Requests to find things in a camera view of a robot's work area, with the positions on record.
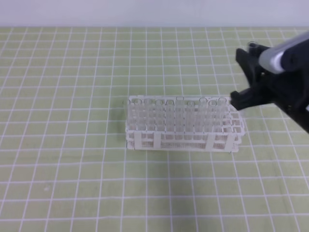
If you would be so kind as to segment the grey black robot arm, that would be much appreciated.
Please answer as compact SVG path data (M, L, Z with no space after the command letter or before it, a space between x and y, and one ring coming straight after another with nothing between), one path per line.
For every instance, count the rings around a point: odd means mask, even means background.
M309 130L309 34L274 47L248 43L238 48L236 62L249 88L230 94L237 110L273 103L305 131Z

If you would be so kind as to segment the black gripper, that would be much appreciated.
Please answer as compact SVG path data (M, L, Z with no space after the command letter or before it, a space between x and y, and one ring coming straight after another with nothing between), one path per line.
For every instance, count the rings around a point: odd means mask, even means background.
M259 44L254 52L238 48L236 62L241 67L249 86L252 88L230 93L230 104L238 111L275 104L306 132L309 131L309 69L301 68L295 72L273 74L259 64L260 55L268 47Z

